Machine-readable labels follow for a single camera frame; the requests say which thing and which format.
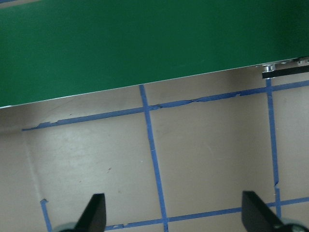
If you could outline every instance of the floor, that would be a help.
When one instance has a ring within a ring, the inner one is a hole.
[[[247,67],[0,109],[0,231],[244,232],[241,193],[309,226],[309,74]]]

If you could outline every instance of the blue tape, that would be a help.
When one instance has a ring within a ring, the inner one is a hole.
[[[305,203],[305,202],[309,202],[309,197],[285,200],[281,202],[281,205],[298,204],[298,203]]]
[[[41,203],[41,208],[42,208],[47,231],[52,232],[53,228],[52,228],[52,224],[50,223],[48,212],[47,212],[47,207],[46,207],[46,204],[48,203],[48,201],[46,199],[43,199],[40,201],[40,203]]]
[[[148,221],[133,222],[127,225],[119,224],[119,225],[107,226],[105,230],[111,231],[111,230],[132,228],[132,227],[138,227],[138,226],[149,226],[149,225],[155,225],[155,224],[161,224],[161,223],[163,223],[162,219],[155,219],[155,220],[148,220]]]
[[[16,1],[16,0],[0,0],[0,3],[10,2],[10,1]]]
[[[170,217],[169,221],[181,221],[181,220],[189,220],[189,219],[195,219],[195,218],[205,218],[205,217],[211,217],[211,216],[217,216],[222,214],[232,214],[232,213],[239,213],[241,212],[241,208],[232,208],[232,209],[223,209],[223,210],[217,210],[217,211],[210,211],[205,213],[199,213],[199,214],[190,214],[190,215],[184,215],[184,216],[177,216],[177,217]]]
[[[274,190],[276,195],[276,213],[277,216],[281,217],[281,201],[280,201],[280,189],[278,187],[279,183],[279,169],[278,169],[278,156],[277,156],[277,140],[276,140],[276,126],[275,126],[275,115],[274,115],[274,105],[272,99],[272,85],[271,80],[266,80],[267,88],[267,102],[268,102],[268,117],[269,117],[269,128],[270,128],[270,140],[271,140],[271,153],[272,153],[272,166],[273,166],[273,176],[274,176]]]
[[[280,90],[299,88],[299,87],[305,87],[305,86],[309,86],[309,81],[300,81],[300,82],[294,82],[294,83],[289,83],[289,84],[284,84],[284,85],[273,86],[272,91],[280,91]]]
[[[78,123],[78,122],[87,122],[87,121],[98,120],[98,119],[109,118],[109,117],[131,115],[131,114],[136,114],[136,113],[141,113],[141,112],[143,112],[143,107],[128,109],[128,110],[113,111],[113,112],[96,114],[96,115],[89,115],[89,116],[84,116],[84,117],[74,117],[74,118],[62,119],[62,120],[59,120],[53,123],[44,122],[38,125],[37,127],[33,127],[29,129],[22,129],[22,131],[31,131],[31,130],[42,129],[42,128],[47,128],[47,127],[55,127],[55,126],[67,125],[67,124]]]
[[[304,86],[309,86],[309,81],[301,81],[301,82],[294,82],[294,83],[289,83],[289,84],[284,84],[284,85],[273,86],[272,91],[280,91],[280,90],[297,88],[297,87],[304,87]],[[212,95],[212,96],[207,96],[207,97],[201,97],[201,98],[193,99],[193,100],[181,100],[181,101],[167,102],[167,103],[149,106],[148,109],[149,110],[157,110],[157,109],[161,109],[161,108],[170,108],[170,107],[182,106],[182,105],[190,104],[190,103],[193,103],[193,102],[210,102],[210,101],[216,101],[216,100],[221,100],[221,99],[234,98],[236,96],[247,96],[247,95],[265,93],[265,92],[267,92],[267,87],[254,88],[254,89],[236,91],[236,92],[231,92],[231,93],[223,93],[223,94],[217,94],[217,95]],[[84,116],[84,117],[68,118],[68,119],[59,120],[59,121],[54,122],[54,123],[44,122],[44,123],[41,123],[40,125],[38,125],[37,127],[33,127],[33,128],[29,128],[29,129],[22,129],[22,131],[30,131],[30,130],[47,128],[47,127],[54,127],[54,126],[72,124],[72,123],[79,123],[79,122],[87,122],[87,121],[92,121],[92,120],[98,120],[98,119],[116,117],[116,116],[123,116],[123,115],[130,115],[130,114],[136,114],[136,113],[141,113],[141,112],[143,112],[143,107],[128,109],[128,110],[108,112],[108,113],[102,113],[102,114],[96,114],[96,115],[90,115],[90,116]]]
[[[252,94],[258,94],[258,93],[265,93],[267,91],[266,87],[263,88],[254,88],[254,89],[248,89],[248,90],[242,90],[242,91],[236,91],[231,93],[223,93],[223,94],[217,94],[207,97],[201,97],[194,100],[181,100],[181,101],[173,101],[173,102],[167,102],[162,103],[158,105],[152,105],[150,106],[150,110],[157,110],[161,108],[170,108],[170,107],[177,107],[181,105],[187,105],[193,102],[210,102],[210,101],[216,101],[221,99],[227,99],[227,98],[234,98],[237,96],[247,96]]]
[[[156,179],[156,186],[159,194],[159,201],[160,201],[160,208],[161,208],[161,214],[162,214],[162,220],[164,224],[164,232],[168,232],[168,216],[165,209],[165,202],[164,202],[164,196],[163,196],[163,189],[162,189],[162,183],[161,183],[161,177],[160,177],[160,170],[159,170],[159,164],[158,164],[158,158],[156,155],[155,150],[155,141],[154,141],[154,135],[153,135],[153,129],[151,125],[151,119],[150,119],[150,113],[149,113],[149,107],[146,97],[146,92],[144,85],[140,85],[140,95],[143,102],[144,112],[145,112],[145,119],[147,124],[147,133],[148,133],[148,139],[150,144],[150,151],[151,156],[153,160],[154,165],[154,174]]]

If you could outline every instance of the green panel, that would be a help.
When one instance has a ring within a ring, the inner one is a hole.
[[[42,0],[0,9],[0,106],[309,55],[309,1]]]

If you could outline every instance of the beige floor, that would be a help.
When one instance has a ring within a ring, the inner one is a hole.
[[[278,77],[282,85],[309,80]],[[248,67],[145,85],[149,105],[266,86]],[[281,200],[309,197],[309,86],[273,92]],[[162,218],[145,114],[37,130],[44,122],[143,107],[139,87],[0,109],[0,231],[44,232],[76,222],[93,193],[104,192],[107,224]],[[238,208],[241,192],[275,201],[267,94],[150,111],[167,217]],[[309,225],[309,203],[282,216]],[[163,232],[162,224],[118,229]],[[245,231],[240,213],[169,223],[170,232]]]

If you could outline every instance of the black plastic piece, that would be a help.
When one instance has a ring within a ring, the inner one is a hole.
[[[253,191],[242,193],[241,220],[247,232],[309,232],[301,225],[284,225]]]
[[[298,73],[307,73],[309,72],[309,65],[300,66],[295,68],[288,68],[288,69],[279,69],[272,72],[264,72],[262,73],[263,79],[273,78],[277,76],[286,76]]]
[[[62,232],[104,232],[106,208],[104,193],[94,194],[74,229]]]

